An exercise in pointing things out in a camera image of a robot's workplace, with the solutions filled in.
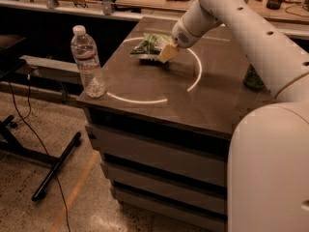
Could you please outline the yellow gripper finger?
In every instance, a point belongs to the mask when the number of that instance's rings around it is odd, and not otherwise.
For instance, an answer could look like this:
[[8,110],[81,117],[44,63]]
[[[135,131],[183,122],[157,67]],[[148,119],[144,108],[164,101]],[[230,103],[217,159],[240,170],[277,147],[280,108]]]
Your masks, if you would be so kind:
[[179,48],[173,44],[167,44],[157,56],[160,63],[166,63],[173,59],[179,52]]

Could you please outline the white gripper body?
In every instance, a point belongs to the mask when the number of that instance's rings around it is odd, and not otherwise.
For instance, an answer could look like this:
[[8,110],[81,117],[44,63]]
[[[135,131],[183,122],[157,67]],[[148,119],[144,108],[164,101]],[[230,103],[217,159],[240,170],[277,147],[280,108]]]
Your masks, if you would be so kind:
[[212,16],[203,8],[190,8],[174,25],[171,38],[174,45],[190,48],[212,28]]

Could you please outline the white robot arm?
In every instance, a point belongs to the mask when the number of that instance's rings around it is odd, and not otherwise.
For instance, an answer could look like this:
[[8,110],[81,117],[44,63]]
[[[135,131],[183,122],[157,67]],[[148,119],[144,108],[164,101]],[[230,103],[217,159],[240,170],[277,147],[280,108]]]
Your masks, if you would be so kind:
[[265,84],[243,90],[248,110],[227,163],[228,232],[309,232],[309,55],[247,0],[196,0],[172,30],[161,62],[223,24]]

